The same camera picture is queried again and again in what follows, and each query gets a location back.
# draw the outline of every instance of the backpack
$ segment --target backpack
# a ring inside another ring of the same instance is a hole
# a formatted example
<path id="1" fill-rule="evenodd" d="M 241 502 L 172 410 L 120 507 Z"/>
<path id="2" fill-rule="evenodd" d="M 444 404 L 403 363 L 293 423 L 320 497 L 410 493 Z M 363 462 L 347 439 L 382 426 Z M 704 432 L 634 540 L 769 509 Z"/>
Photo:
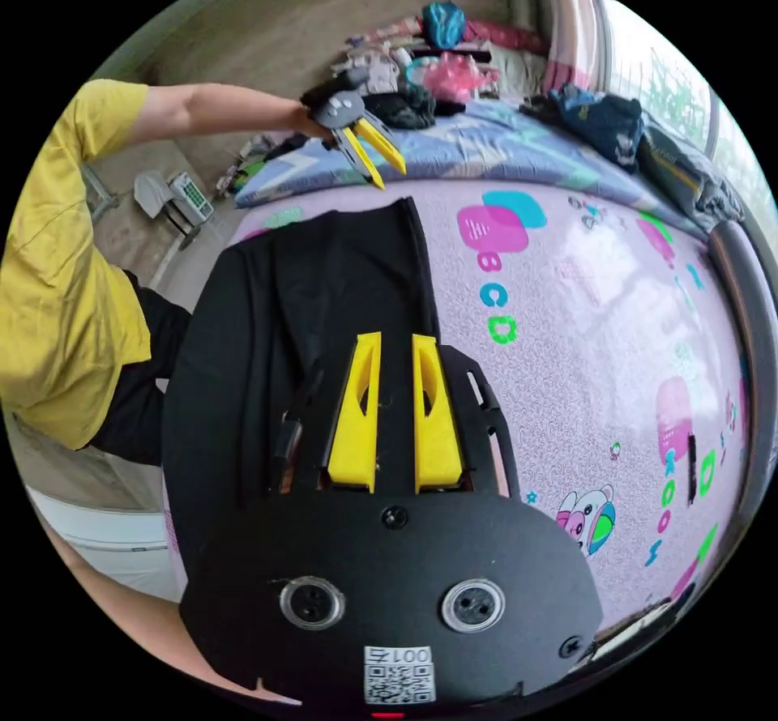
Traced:
<path id="1" fill-rule="evenodd" d="M 453 49 L 464 35 L 464 11 L 450 0 L 431 2 L 421 12 L 424 37 L 435 49 Z"/>

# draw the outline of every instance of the black cloth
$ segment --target black cloth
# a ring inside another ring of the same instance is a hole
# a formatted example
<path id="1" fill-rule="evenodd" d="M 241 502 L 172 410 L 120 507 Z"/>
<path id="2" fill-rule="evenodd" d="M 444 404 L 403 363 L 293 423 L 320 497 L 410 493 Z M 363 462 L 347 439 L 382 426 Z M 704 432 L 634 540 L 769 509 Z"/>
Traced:
<path id="1" fill-rule="evenodd" d="M 271 491 L 281 419 L 312 365 L 380 331 L 399 341 L 382 371 L 408 366 L 412 334 L 438 336 L 434 308 L 410 198 L 288 224 L 220 255 L 165 398 L 163 469 L 187 573 L 214 529 Z"/>
<path id="2" fill-rule="evenodd" d="M 400 92 L 365 95 L 365 107 L 387 127 L 396 130 L 426 130 L 436 116 L 462 113 L 464 105 L 436 100 L 426 87 L 409 84 Z"/>
<path id="3" fill-rule="evenodd" d="M 296 132 L 282 143 L 279 143 L 278 146 L 274 146 L 263 159 L 266 162 L 269 162 L 278 156 L 283 156 L 284 154 L 289 154 L 291 151 L 296 151 L 298 148 L 302 148 L 306 143 L 308 143 L 308 136 L 304 135 L 302 132 Z"/>
<path id="4" fill-rule="evenodd" d="M 173 375 L 190 313 L 152 289 L 140 286 L 132 273 L 125 273 L 146 319 L 152 358 L 148 362 L 122 367 L 108 415 L 88 445 L 128 462 L 159 467 L 162 464 L 164 394 L 156 379 L 169 379 Z"/>

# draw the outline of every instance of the pink bag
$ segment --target pink bag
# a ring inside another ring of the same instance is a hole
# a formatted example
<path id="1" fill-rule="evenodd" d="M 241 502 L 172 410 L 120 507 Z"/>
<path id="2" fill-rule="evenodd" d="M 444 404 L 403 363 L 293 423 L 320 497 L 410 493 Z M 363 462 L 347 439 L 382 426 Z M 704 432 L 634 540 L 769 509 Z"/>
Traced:
<path id="1" fill-rule="evenodd" d="M 439 62 L 433 62 L 424 74 L 424 86 L 437 100 L 464 103 L 472 91 L 498 79 L 498 73 L 482 73 L 472 57 L 444 51 Z"/>

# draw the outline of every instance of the sticker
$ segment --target sticker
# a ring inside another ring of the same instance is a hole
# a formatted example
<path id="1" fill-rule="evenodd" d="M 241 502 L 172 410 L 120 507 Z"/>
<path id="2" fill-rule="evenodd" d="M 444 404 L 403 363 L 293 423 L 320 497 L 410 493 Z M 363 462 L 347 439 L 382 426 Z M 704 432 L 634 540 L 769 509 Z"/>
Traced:
<path id="1" fill-rule="evenodd" d="M 435 665 L 429 646 L 365 646 L 365 703 L 420 705 L 435 702 Z"/>

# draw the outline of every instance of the screw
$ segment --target screw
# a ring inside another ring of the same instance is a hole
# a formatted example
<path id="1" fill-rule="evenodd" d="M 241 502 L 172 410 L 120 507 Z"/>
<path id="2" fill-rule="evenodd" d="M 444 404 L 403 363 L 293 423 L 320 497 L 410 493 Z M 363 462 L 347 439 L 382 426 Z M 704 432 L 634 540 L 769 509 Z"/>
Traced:
<path id="1" fill-rule="evenodd" d="M 408 523 L 408 511 L 400 505 L 393 505 L 381 513 L 381 521 L 387 529 L 402 529 Z"/>
<path id="2" fill-rule="evenodd" d="M 584 641 L 577 634 L 574 634 L 559 647 L 559 655 L 563 659 L 569 659 L 571 656 L 575 656 L 583 647 Z"/>

